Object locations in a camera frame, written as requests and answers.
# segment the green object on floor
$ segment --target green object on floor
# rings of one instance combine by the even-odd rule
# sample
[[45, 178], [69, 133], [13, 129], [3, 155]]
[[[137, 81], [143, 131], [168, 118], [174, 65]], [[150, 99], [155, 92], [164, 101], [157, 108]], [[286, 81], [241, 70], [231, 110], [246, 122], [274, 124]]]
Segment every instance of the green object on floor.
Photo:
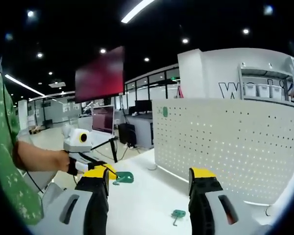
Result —
[[113, 182], [113, 185], [120, 185], [120, 183], [128, 183], [131, 184], [134, 182], [134, 175], [128, 171], [120, 171], [116, 172], [117, 179]]
[[186, 212], [185, 211], [181, 211], [181, 210], [174, 210], [173, 213], [171, 214], [171, 216], [173, 218], [175, 218], [175, 221], [173, 222], [173, 225], [174, 226], [177, 226], [175, 224], [175, 222], [177, 221], [178, 218], [183, 218], [184, 216], [186, 215]]

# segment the mounted screen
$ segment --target mounted screen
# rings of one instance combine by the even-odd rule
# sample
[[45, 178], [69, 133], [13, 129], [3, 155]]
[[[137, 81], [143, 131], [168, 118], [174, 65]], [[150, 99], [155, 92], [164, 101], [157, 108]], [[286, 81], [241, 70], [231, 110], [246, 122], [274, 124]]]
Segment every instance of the mounted screen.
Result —
[[118, 47], [75, 73], [75, 102], [85, 102], [124, 92], [123, 47]]

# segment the human arm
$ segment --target human arm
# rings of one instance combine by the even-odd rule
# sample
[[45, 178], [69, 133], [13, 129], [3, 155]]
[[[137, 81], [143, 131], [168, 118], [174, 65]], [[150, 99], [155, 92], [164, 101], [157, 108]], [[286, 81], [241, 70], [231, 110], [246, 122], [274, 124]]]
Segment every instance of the human arm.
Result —
[[18, 141], [14, 148], [13, 161], [19, 169], [63, 172], [69, 169], [70, 159], [65, 151], [45, 150], [24, 141]]
[[65, 151], [51, 151], [38, 148], [32, 144], [20, 141], [17, 134], [20, 131], [18, 118], [15, 115], [13, 102], [6, 89], [5, 97], [7, 108], [7, 121], [13, 146], [12, 159], [15, 166], [28, 171], [68, 171], [70, 159]]

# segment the green patterned sleeve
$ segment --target green patterned sleeve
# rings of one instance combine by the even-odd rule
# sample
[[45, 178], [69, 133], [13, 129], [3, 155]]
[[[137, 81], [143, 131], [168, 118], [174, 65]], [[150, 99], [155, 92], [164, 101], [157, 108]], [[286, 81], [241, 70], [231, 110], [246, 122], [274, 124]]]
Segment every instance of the green patterned sleeve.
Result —
[[9, 123], [11, 127], [11, 132], [12, 132], [12, 139], [13, 142], [17, 141], [17, 135], [20, 132], [20, 124], [18, 117], [16, 116], [16, 110], [13, 107], [13, 101], [11, 99], [11, 96], [5, 89], [5, 98], [6, 98], [6, 109], [7, 109], [7, 114], [9, 118]]

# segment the glass window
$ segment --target glass window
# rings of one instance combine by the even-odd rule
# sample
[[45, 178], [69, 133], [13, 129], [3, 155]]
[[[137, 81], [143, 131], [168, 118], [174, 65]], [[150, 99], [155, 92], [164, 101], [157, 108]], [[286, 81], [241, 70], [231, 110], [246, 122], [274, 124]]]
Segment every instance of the glass window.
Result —
[[150, 84], [154, 84], [154, 83], [156, 83], [158, 81], [162, 81], [162, 80], [165, 80], [165, 73], [164, 72], [149, 76], [149, 83]]
[[168, 84], [168, 99], [177, 98], [178, 84]]
[[137, 86], [137, 100], [148, 99], [148, 78], [142, 78], [136, 81]]
[[127, 84], [127, 91], [130, 91], [132, 89], [135, 89], [135, 82], [131, 82]]
[[167, 73], [167, 79], [171, 80], [178, 80], [180, 79], [180, 70], [178, 68], [173, 69], [173, 70], [168, 70], [166, 71]]
[[166, 86], [165, 85], [151, 85], [149, 87], [150, 99], [165, 99], [166, 98]]

